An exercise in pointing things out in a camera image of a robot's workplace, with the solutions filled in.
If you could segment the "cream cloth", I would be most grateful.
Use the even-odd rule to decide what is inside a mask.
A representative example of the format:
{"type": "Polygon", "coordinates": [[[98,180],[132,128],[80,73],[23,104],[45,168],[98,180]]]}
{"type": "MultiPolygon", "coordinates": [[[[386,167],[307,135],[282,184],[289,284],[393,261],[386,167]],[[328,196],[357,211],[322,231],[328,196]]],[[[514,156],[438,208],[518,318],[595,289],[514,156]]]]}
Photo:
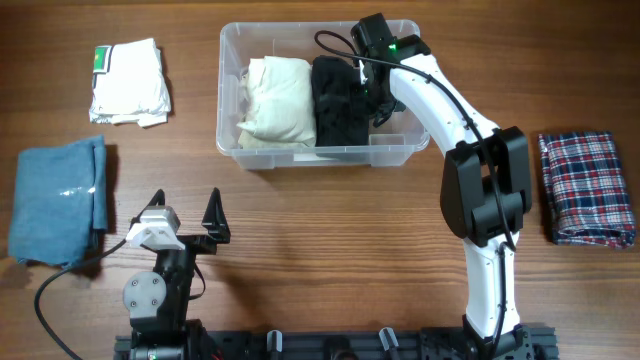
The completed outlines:
{"type": "Polygon", "coordinates": [[[317,132],[311,65],[298,58],[252,58],[241,84],[248,108],[239,121],[243,149],[310,148],[317,132]]]}

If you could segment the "plaid shirt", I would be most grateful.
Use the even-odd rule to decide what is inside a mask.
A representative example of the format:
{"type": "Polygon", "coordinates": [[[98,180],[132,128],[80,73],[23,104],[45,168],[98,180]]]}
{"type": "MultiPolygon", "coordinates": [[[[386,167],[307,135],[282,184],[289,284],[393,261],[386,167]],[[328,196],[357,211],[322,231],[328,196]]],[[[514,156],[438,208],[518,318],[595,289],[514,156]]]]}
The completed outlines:
{"type": "Polygon", "coordinates": [[[540,134],[537,142],[551,242],[634,246],[636,219],[612,133],[540,134]]]}

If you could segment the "blue towel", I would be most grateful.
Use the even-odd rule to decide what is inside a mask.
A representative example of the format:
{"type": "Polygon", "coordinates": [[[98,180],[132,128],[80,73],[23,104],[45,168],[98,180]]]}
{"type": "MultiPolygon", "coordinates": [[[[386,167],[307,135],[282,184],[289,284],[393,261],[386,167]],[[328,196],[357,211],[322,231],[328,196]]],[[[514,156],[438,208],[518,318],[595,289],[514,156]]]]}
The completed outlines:
{"type": "Polygon", "coordinates": [[[102,135],[18,156],[8,253],[17,262],[70,266],[108,229],[102,135]]]}

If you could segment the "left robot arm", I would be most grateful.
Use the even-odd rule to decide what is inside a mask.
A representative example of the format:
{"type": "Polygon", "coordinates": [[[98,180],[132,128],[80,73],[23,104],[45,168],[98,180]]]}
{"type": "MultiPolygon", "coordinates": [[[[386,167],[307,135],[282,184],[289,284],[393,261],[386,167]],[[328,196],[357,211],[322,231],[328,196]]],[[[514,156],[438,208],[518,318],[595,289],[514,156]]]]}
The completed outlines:
{"type": "Polygon", "coordinates": [[[189,302],[195,276],[202,272],[199,255],[214,255],[219,244],[230,242],[221,193],[211,192],[201,226],[203,234],[180,235],[180,221],[158,190],[148,205],[131,220],[125,241],[156,255],[150,271],[132,276],[123,289],[123,303],[132,328],[129,337],[118,337],[116,359],[221,359],[221,347],[198,319],[189,320],[189,302]]]}

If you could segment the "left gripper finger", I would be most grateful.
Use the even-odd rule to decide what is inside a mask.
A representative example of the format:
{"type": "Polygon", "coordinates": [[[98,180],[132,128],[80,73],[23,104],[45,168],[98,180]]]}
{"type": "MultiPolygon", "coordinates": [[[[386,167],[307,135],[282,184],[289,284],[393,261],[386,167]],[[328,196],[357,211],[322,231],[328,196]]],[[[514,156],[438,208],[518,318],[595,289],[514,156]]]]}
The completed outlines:
{"type": "Polygon", "coordinates": [[[207,235],[216,243],[228,244],[230,242],[231,230],[224,214],[221,192],[218,188],[214,188],[210,195],[201,225],[206,229],[207,235]]]}
{"type": "Polygon", "coordinates": [[[131,219],[131,223],[139,223],[143,212],[148,207],[164,206],[164,205],[165,205],[165,193],[162,189],[158,189],[156,193],[153,195],[153,197],[151,198],[151,200],[142,208],[140,213],[131,219]]]}

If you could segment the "black garment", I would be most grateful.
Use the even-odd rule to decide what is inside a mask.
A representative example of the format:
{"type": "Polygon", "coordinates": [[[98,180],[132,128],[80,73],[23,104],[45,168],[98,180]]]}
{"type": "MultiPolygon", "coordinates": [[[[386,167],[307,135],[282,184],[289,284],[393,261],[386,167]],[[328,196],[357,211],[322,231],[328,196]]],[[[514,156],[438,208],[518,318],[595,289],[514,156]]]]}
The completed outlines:
{"type": "Polygon", "coordinates": [[[366,145],[368,108],[358,71],[341,58],[318,56],[312,63],[311,86],[315,146],[366,145]]]}

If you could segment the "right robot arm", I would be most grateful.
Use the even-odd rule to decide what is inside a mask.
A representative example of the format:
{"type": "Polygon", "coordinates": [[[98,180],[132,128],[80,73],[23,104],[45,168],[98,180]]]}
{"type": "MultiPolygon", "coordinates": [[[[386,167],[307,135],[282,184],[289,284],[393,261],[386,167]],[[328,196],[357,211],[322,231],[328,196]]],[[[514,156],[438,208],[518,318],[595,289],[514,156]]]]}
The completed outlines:
{"type": "Polygon", "coordinates": [[[478,113],[443,75],[417,35],[393,35],[382,14],[351,30],[361,77],[377,101],[396,100],[444,156],[442,215],[463,242],[468,303],[456,343],[468,359],[530,359],[514,296],[514,259],[532,205],[528,143],[478,113]]]}

